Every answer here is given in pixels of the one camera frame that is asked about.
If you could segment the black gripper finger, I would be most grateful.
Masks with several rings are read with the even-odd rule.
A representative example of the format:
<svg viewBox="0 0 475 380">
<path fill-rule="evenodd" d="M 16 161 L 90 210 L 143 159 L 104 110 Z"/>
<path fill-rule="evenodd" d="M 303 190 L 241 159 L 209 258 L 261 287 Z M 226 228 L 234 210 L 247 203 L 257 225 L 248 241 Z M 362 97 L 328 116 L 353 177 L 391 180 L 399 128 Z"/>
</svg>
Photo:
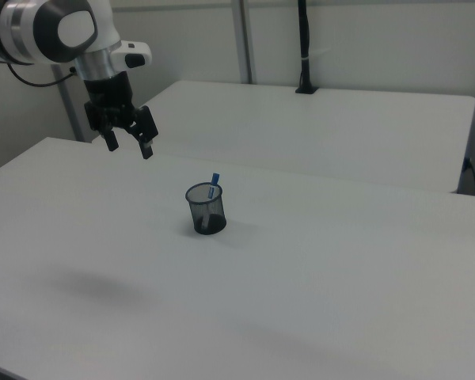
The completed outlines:
<svg viewBox="0 0 475 380">
<path fill-rule="evenodd" d="M 89 122 L 90 129 L 97 131 L 106 142 L 109 151 L 113 152 L 119 147 L 116 135 L 112 131 L 113 126 L 103 108 L 99 108 L 92 102 L 88 101 L 84 104 L 86 117 Z"/>
<path fill-rule="evenodd" d="M 137 108 L 133 112 L 132 125 L 125 128 L 125 131 L 132 135 L 138 142 L 142 157 L 147 160 L 153 155 L 152 142 L 158 136 L 158 129 L 151 111 L 147 106 Z"/>
</svg>

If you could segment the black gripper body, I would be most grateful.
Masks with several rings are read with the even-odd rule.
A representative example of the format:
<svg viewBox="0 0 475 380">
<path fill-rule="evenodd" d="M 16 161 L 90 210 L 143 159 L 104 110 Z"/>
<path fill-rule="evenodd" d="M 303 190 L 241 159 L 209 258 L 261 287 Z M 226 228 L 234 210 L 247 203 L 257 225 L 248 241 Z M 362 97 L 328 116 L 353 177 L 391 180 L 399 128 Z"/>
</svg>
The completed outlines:
<svg viewBox="0 0 475 380">
<path fill-rule="evenodd" d="M 126 72 L 110 78 L 84 81 L 89 101 L 84 104 L 91 129 L 130 127 L 135 122 L 133 92 Z"/>
</svg>

